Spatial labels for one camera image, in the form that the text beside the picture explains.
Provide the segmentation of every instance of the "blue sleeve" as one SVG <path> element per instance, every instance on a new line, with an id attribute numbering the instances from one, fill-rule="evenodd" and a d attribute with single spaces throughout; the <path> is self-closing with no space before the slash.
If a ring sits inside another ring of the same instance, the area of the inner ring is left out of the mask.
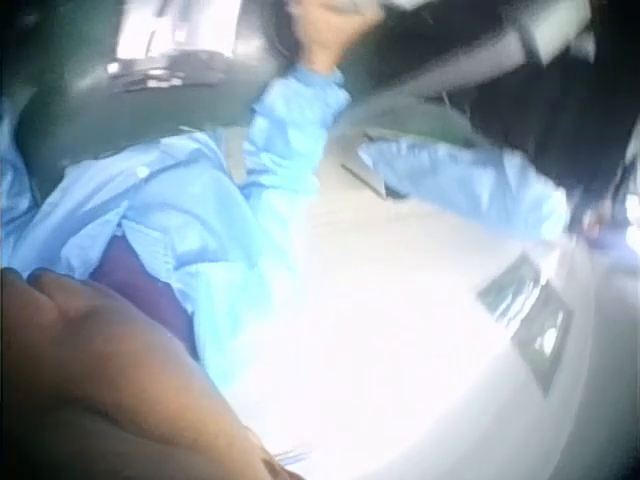
<path id="1" fill-rule="evenodd" d="M 0 104 L 0 173 L 2 175 L 2 266 L 10 265 L 11 252 L 36 213 L 27 169 L 13 141 L 13 116 Z"/>
<path id="2" fill-rule="evenodd" d="M 328 130 L 349 102 L 341 84 L 337 71 L 323 76 L 298 66 L 274 80 L 255 105 L 240 188 L 264 240 L 280 252 L 288 249 L 293 222 L 317 192 L 315 171 Z"/>

